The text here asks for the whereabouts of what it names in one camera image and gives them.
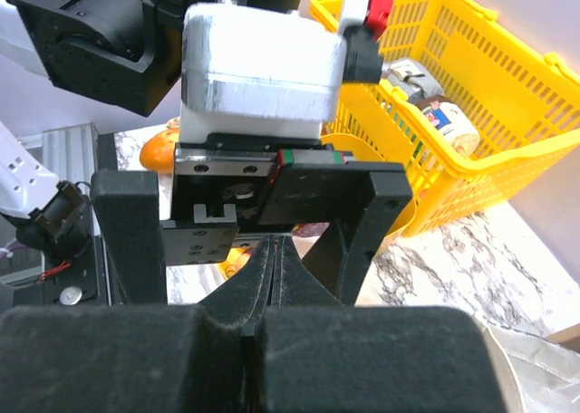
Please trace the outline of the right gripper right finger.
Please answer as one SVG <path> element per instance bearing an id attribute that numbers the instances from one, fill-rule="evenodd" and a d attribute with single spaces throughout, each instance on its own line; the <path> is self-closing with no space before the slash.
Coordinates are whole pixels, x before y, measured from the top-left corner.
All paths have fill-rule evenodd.
<path id="1" fill-rule="evenodd" d="M 300 304 L 316 280 L 294 243 L 277 248 L 256 331 L 265 412 L 502 412 L 474 320 L 450 307 Z"/>

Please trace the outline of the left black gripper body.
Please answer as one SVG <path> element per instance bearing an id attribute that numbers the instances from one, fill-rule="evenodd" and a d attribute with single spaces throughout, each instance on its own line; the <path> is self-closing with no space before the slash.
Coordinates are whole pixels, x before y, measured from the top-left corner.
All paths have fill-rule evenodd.
<path id="1" fill-rule="evenodd" d="M 264 235 L 328 223 L 376 169 L 332 144 L 229 134 L 179 143 L 173 164 L 170 216 L 160 226 L 169 266 L 220 263 Z"/>

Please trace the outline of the beige canvas tote bag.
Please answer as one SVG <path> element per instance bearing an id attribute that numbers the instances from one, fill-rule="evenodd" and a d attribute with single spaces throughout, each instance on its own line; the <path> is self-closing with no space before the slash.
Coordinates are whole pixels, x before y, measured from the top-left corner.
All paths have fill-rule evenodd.
<path id="1" fill-rule="evenodd" d="M 509 412 L 579 410 L 579 326 L 544 333 L 474 317 Z"/>

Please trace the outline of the banana print plastic bag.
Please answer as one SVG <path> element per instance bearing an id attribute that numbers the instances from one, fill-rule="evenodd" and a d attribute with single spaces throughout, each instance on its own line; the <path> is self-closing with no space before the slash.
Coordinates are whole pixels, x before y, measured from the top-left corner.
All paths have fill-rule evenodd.
<path id="1" fill-rule="evenodd" d="M 248 262 L 253 254 L 253 248 L 233 248 L 230 250 L 227 259 L 217 265 L 223 277 L 228 280 L 238 273 Z"/>

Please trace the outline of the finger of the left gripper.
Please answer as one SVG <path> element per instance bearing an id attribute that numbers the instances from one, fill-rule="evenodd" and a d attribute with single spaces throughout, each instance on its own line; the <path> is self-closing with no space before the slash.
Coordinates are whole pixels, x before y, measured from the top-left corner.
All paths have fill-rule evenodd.
<path id="1" fill-rule="evenodd" d="M 353 305 L 412 190 L 398 163 L 349 162 L 324 168 L 323 176 L 323 188 L 334 202 L 330 224 L 302 263 L 340 302 Z"/>
<path id="2" fill-rule="evenodd" d="M 91 202 L 127 304 L 167 302 L 160 234 L 158 175 L 100 170 L 92 176 Z"/>

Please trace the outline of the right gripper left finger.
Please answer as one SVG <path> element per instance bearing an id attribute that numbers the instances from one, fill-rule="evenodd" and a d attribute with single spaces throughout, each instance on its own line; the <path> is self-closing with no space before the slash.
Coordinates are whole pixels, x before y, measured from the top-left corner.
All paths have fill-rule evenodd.
<path id="1" fill-rule="evenodd" d="M 1 318 L 4 412 L 257 412 L 244 343 L 275 242 L 195 305 L 22 306 Z"/>

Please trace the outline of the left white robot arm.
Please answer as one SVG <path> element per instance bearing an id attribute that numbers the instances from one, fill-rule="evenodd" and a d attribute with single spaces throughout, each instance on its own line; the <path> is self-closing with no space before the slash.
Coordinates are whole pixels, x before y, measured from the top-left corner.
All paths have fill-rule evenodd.
<path id="1" fill-rule="evenodd" d="M 236 247 L 266 259 L 266 288 L 354 304 L 412 192 L 400 164 L 363 162 L 320 138 L 346 83 L 376 84 L 393 0 L 344 0 L 339 29 L 298 0 L 6 0 L 54 86 L 148 115 L 181 87 L 158 178 L 99 170 L 80 185 L 1 135 L 2 216 L 47 266 L 1 304 L 164 303 L 166 270 Z"/>

